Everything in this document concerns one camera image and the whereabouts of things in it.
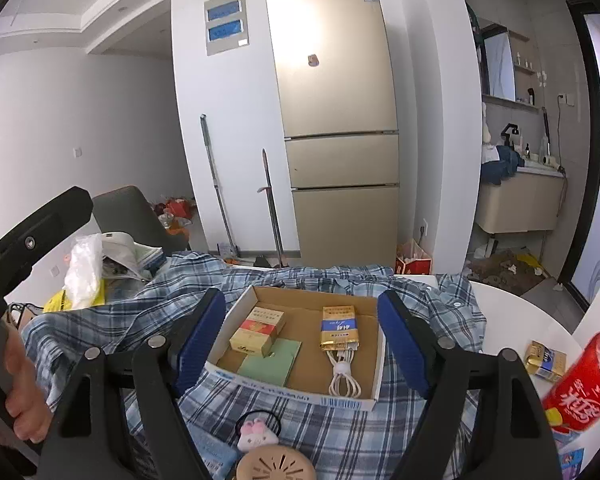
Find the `plaid cloth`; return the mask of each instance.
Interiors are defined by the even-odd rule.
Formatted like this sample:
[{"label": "plaid cloth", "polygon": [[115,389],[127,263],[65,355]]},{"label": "plaid cloth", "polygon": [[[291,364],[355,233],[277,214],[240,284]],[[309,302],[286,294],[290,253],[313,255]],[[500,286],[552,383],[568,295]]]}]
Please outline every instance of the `plaid cloth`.
[{"label": "plaid cloth", "polygon": [[[467,350],[481,349],[486,319],[468,280],[440,275],[440,288],[435,289],[392,274],[391,269],[378,266],[239,269],[208,254],[181,253],[172,258],[169,269],[131,300],[39,316],[26,327],[24,339],[27,354],[38,371],[38,382],[52,407],[87,348],[100,346],[106,353],[136,348],[188,314],[211,286],[224,293],[227,309],[249,285],[373,297],[390,288],[412,313],[428,320],[437,336],[447,335]],[[132,434],[144,446],[133,393],[126,396],[125,404]],[[446,478],[455,478],[461,472],[476,404],[475,397],[468,394]],[[179,400],[188,426],[196,426],[232,446],[237,443],[234,425],[243,413],[259,409],[275,412],[282,419],[280,444],[299,449],[314,464],[319,478],[347,480],[389,478],[424,405],[425,401],[407,387],[390,351],[386,352],[379,400],[371,412],[305,404],[237,386],[207,372]],[[149,460],[144,465],[150,470]]]}]

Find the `black faucet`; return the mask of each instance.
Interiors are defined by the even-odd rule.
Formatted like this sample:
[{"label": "black faucet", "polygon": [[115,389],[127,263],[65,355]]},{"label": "black faucet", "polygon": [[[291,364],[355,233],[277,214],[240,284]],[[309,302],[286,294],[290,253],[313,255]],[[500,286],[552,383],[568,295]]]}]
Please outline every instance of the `black faucet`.
[{"label": "black faucet", "polygon": [[500,132],[500,136],[504,137],[504,145],[509,146],[512,150],[514,150],[513,145],[509,142],[509,137],[512,135],[519,135],[520,131],[518,130],[518,125],[514,123],[509,123],[504,129]]}]

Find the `hand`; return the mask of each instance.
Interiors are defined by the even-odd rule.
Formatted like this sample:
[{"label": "hand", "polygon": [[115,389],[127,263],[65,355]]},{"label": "hand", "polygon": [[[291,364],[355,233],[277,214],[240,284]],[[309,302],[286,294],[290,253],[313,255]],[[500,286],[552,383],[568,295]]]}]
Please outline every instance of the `hand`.
[{"label": "hand", "polygon": [[25,354],[20,334],[11,325],[7,328],[4,367],[13,376],[13,387],[4,405],[15,419],[13,433],[20,440],[31,440],[36,444],[45,439],[53,415],[36,384],[36,369]]}]

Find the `refrigerator door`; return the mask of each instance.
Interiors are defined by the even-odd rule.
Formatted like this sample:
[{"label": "refrigerator door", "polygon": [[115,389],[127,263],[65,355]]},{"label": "refrigerator door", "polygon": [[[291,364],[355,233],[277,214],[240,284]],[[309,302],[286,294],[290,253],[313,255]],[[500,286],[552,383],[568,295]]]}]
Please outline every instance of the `refrigerator door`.
[{"label": "refrigerator door", "polygon": [[286,160],[293,187],[397,184],[398,135],[291,139]]},{"label": "refrigerator door", "polygon": [[377,0],[267,0],[285,137],[397,130]]},{"label": "refrigerator door", "polygon": [[395,264],[398,187],[349,187],[293,192],[302,264]]}]

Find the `soda bottle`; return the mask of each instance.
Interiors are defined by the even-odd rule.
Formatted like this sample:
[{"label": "soda bottle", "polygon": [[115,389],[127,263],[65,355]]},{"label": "soda bottle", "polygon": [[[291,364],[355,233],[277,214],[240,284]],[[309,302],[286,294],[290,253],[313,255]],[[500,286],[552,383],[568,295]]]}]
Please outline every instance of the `soda bottle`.
[{"label": "soda bottle", "polygon": [[600,332],[542,400],[558,448],[600,418]]}]

